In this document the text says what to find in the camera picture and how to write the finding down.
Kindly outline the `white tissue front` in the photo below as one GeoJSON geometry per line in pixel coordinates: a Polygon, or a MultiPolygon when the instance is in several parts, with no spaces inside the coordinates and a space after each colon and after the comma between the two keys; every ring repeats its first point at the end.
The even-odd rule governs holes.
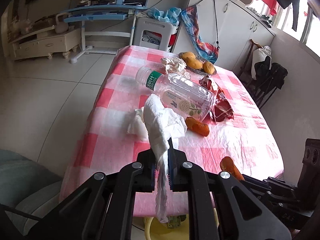
{"type": "Polygon", "coordinates": [[[127,128],[127,134],[136,135],[139,141],[147,142],[149,140],[149,135],[144,123],[143,114],[144,107],[135,109],[134,115],[127,128]]]}

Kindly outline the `white tissue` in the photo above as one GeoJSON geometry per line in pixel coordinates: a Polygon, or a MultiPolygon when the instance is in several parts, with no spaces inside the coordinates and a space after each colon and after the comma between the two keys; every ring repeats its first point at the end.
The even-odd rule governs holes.
{"type": "Polygon", "coordinates": [[[149,135],[144,123],[143,114],[144,107],[135,109],[134,115],[127,128],[127,134],[136,135],[139,141],[147,142],[149,140],[149,135]]]}
{"type": "Polygon", "coordinates": [[[160,97],[151,94],[144,106],[144,124],[149,143],[156,158],[158,179],[156,194],[156,216],[161,223],[167,223],[167,175],[169,140],[178,146],[178,139],[185,136],[187,126],[182,116],[163,106],[160,97]]]}

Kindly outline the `blue milk carton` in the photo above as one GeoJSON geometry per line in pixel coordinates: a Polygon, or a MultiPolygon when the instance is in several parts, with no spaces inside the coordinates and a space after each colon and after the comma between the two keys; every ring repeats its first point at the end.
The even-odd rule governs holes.
{"type": "Polygon", "coordinates": [[[167,228],[175,229],[181,226],[181,224],[186,220],[187,215],[170,216],[168,217],[167,228]]]}

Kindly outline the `yellow plastic trash bin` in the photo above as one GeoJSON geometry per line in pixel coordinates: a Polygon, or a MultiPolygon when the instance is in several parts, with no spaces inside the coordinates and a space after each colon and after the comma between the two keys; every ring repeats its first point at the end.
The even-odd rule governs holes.
{"type": "Polygon", "coordinates": [[[189,216],[175,229],[167,228],[166,223],[160,223],[156,217],[144,217],[145,239],[189,239],[189,216]]]}

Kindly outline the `pink checkered tablecloth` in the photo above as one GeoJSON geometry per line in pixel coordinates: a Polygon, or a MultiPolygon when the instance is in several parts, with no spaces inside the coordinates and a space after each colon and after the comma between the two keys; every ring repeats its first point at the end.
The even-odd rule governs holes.
{"type": "MultiPolygon", "coordinates": [[[[161,59],[167,56],[165,51],[139,46],[118,50],[65,172],[61,199],[95,172],[118,172],[135,161],[139,152],[149,149],[148,142],[127,132],[135,110],[144,106],[151,93],[136,82],[135,76],[142,66],[161,71],[161,59]]],[[[178,148],[208,172],[219,173],[221,159],[229,156],[241,173],[253,178],[281,175],[284,163],[280,150],[247,90],[233,72],[221,67],[213,79],[222,88],[234,117],[218,123],[209,121],[207,137],[188,131],[179,139],[178,148]]]]}

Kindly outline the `clear plastic water bottle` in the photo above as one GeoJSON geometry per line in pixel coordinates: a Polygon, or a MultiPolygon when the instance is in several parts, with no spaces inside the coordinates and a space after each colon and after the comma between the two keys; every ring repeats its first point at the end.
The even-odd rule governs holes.
{"type": "Polygon", "coordinates": [[[148,67],[139,68],[136,81],[160,97],[165,107],[184,118],[203,121],[212,109],[214,94],[202,86],[176,74],[161,74],[148,67]]]}

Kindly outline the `red snack wrapper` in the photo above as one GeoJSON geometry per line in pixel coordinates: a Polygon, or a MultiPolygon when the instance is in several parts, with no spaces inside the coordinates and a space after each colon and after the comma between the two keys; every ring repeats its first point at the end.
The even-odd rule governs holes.
{"type": "Polygon", "coordinates": [[[234,119],[233,109],[219,85],[209,75],[203,77],[199,83],[214,96],[212,107],[209,111],[210,119],[214,122],[222,122],[225,118],[234,119]]]}

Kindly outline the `yellow mango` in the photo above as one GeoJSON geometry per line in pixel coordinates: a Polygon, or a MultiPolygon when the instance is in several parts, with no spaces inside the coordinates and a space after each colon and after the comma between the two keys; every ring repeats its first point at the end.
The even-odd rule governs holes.
{"type": "Polygon", "coordinates": [[[196,59],[196,56],[194,53],[187,51],[184,53],[180,53],[179,57],[183,60],[183,61],[187,61],[189,59],[196,59]]]}
{"type": "Polygon", "coordinates": [[[195,69],[195,70],[200,70],[203,68],[203,63],[199,61],[198,59],[189,59],[185,61],[186,65],[189,68],[195,69]]]}

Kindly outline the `yellow mango middle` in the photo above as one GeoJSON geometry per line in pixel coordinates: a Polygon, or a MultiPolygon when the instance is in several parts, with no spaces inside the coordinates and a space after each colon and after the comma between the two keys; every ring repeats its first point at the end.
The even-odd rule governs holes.
{"type": "Polygon", "coordinates": [[[199,61],[198,59],[189,59],[185,61],[186,65],[189,68],[195,69],[195,70],[200,70],[203,68],[203,63],[199,61]]]}

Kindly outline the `colourful hanging bag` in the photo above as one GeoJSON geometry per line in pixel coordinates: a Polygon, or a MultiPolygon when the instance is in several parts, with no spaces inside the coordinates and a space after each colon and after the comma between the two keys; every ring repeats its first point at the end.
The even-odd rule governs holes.
{"type": "Polygon", "coordinates": [[[200,25],[197,5],[192,5],[187,7],[181,12],[181,19],[187,34],[196,50],[196,52],[209,61],[210,63],[215,63],[219,57],[219,35],[218,35],[218,24],[216,19],[216,7],[214,5],[214,30],[216,32],[216,41],[214,44],[209,42],[204,42],[200,35],[200,25]]]}

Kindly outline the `white plastic bag on chair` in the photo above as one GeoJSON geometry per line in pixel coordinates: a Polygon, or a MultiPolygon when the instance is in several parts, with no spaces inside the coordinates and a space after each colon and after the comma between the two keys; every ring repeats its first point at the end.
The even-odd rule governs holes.
{"type": "Polygon", "coordinates": [[[251,76],[253,80],[264,77],[271,68],[271,48],[264,46],[253,51],[251,76]]]}

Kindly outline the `blue study desk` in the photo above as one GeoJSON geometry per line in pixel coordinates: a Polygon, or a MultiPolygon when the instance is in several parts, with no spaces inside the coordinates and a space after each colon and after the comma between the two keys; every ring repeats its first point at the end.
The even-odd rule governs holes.
{"type": "Polygon", "coordinates": [[[80,53],[70,59],[70,63],[77,63],[84,54],[106,54],[114,55],[120,47],[114,45],[107,46],[104,41],[86,41],[87,37],[119,37],[127,38],[129,45],[133,43],[133,36],[136,26],[137,14],[146,10],[149,0],[90,0],[91,2],[101,2],[96,5],[86,5],[66,10],[67,18],[65,23],[80,24],[80,53]],[[86,29],[87,22],[97,21],[117,21],[118,23],[132,20],[131,30],[112,31],[107,28],[100,31],[89,31],[86,29]]]}

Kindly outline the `blue crumpled cloth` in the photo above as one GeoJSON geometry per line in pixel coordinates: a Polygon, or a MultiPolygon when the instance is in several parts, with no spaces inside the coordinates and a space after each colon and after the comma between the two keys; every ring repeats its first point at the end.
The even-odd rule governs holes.
{"type": "Polygon", "coordinates": [[[156,8],[148,10],[147,15],[150,18],[158,20],[159,22],[166,22],[172,24],[174,27],[178,27],[180,24],[181,8],[171,7],[166,11],[161,11],[156,8]]]}

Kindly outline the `beige kettlebell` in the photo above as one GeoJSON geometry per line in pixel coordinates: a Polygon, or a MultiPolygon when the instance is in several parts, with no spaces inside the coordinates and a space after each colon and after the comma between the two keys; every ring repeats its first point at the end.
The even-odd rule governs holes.
{"type": "Polygon", "coordinates": [[[56,27],[55,27],[55,32],[57,34],[63,34],[65,32],[68,31],[68,23],[64,22],[64,20],[62,21],[59,21],[59,17],[63,17],[63,16],[70,16],[71,14],[68,13],[68,12],[62,12],[62,13],[59,13],[55,16],[55,20],[56,20],[56,27]]]}

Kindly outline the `white wall cabinet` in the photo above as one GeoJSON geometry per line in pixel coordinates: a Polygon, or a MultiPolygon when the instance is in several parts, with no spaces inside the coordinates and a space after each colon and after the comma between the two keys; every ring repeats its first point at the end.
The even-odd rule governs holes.
{"type": "Polygon", "coordinates": [[[197,5],[200,37],[204,42],[219,41],[216,65],[240,73],[250,48],[250,40],[269,46],[274,33],[239,0],[186,0],[197,5]]]}

